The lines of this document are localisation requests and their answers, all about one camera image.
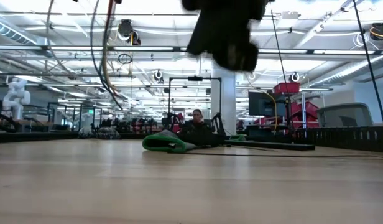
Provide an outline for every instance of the ceiling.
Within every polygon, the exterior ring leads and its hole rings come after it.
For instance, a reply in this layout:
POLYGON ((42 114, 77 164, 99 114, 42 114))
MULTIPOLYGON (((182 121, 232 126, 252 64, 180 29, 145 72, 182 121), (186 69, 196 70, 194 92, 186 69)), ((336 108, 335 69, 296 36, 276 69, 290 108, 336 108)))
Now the ceiling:
MULTIPOLYGON (((359 3, 359 16, 363 28, 368 30, 375 22, 383 23, 383 1, 356 1, 359 3)), ((258 43, 261 49, 277 48, 270 13, 270 10, 273 10, 280 49, 364 50, 361 39, 356 40, 359 26, 354 9, 346 8, 346 12, 339 12, 341 7, 351 6, 351 2, 276 0, 267 7, 266 16, 260 23, 251 24, 252 41, 258 43), (298 16, 290 16, 292 12, 297 12, 298 16)), ((41 41, 45 43, 44 37, 49 38, 53 45, 57 46, 90 45, 91 17, 96 0, 79 2, 56 0, 50 16, 54 29, 50 29, 47 35, 45 28, 49 4, 49 0, 33 0, 33 4, 24 0, 0 0, 0 22, 30 40, 34 40, 37 45, 40 45, 41 41)), ((101 45, 107 5, 108 0, 102 0, 97 10, 95 32, 93 32, 94 45, 101 45)), ((116 8, 111 32, 112 38, 109 41, 112 46, 126 45, 116 38, 115 27, 121 19, 132 19, 132 26, 141 37, 142 47, 186 47, 198 14, 183 10, 179 0, 123 0, 122 4, 116 8)), ((369 50, 383 50, 383 40, 368 40, 369 50)), ((0 34, 0 45, 19 45, 19 43, 0 34)), ((161 112, 167 110, 168 101, 165 101, 167 94, 164 93, 164 86, 168 85, 169 77, 192 75, 209 77, 211 75, 209 57, 202 57, 199 60, 188 58, 184 52, 129 52, 133 54, 134 58, 134 63, 130 67, 118 63, 117 57, 121 53, 115 51, 109 53, 109 60, 112 62, 109 69, 112 76, 111 82, 114 85, 122 85, 118 87, 118 90, 123 94, 123 105, 128 109, 132 106, 136 113, 158 117, 161 112), (162 72, 164 86, 145 88, 146 85, 157 85, 154 80, 157 70, 162 72)), ((6 75, 8 73, 27 74, 28 77, 23 76, 23 78, 28 78, 29 84, 45 84, 45 90, 54 91, 61 98, 66 96, 67 100, 69 98, 91 98, 101 99, 100 102, 102 102, 104 99, 108 103, 101 105, 107 108, 114 106, 107 93, 100 93, 95 88, 100 85, 100 80, 89 51, 58 50, 55 54, 63 65, 75 75, 69 75, 61 66, 57 65, 54 58, 47 58, 46 55, 31 50, 9 49, 0 50, 0 72, 6 75)), ((100 58, 100 52, 96 52, 96 57, 100 58)), ((294 72, 301 74, 300 82, 308 87, 308 82, 326 78, 326 74, 331 73, 334 69, 350 63, 361 62, 364 59, 365 55, 361 52, 360 54, 341 55, 285 54, 283 55, 283 66, 286 75, 294 72)), ((246 87, 249 87, 250 82, 254 86, 270 88, 282 80, 284 80, 282 64, 276 52, 260 54, 255 75, 248 78, 248 75, 236 74, 238 111, 245 111, 247 108, 246 87)), ((2 76, 1 81, 5 82, 6 77, 2 76)), ((210 81, 174 80, 172 84, 199 87, 173 89, 171 95, 179 96, 174 98, 176 107, 187 110, 196 107, 210 108, 209 101, 206 103, 206 99, 209 99, 206 89, 210 86, 210 81)))

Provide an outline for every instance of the pillar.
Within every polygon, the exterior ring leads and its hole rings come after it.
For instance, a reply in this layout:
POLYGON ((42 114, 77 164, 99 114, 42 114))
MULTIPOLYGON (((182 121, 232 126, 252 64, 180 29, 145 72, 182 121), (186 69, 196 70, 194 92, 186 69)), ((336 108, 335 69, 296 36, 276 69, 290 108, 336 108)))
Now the pillar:
MULTIPOLYGON (((222 78, 222 122, 226 134, 236 134, 236 73, 220 67, 212 62, 211 76, 222 78)), ((219 112, 220 84, 211 81, 211 117, 219 112)))

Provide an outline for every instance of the ceiling duct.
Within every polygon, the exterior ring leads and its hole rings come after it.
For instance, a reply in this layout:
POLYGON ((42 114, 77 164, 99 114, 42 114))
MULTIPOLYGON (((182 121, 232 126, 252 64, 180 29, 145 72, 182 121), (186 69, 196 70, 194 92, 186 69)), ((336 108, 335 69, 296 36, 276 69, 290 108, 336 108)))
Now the ceiling duct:
MULTIPOLYGON (((19 44, 37 45, 37 41, 34 40, 32 34, 28 34, 26 31, 21 30, 19 27, 10 24, 2 17, 0 17, 0 34, 19 44)), ((49 51, 35 51, 34 53, 49 58, 52 57, 52 54, 49 51)))
MULTIPOLYGON (((376 57, 371 60, 372 69, 378 69, 383 67, 383 56, 376 57)), ((324 74, 324 78, 317 78, 318 81, 312 81, 307 85, 308 88, 314 88, 322 85, 335 85, 352 78, 356 78, 360 75, 370 72, 367 60, 362 62, 354 62, 339 67, 327 74, 324 74)))

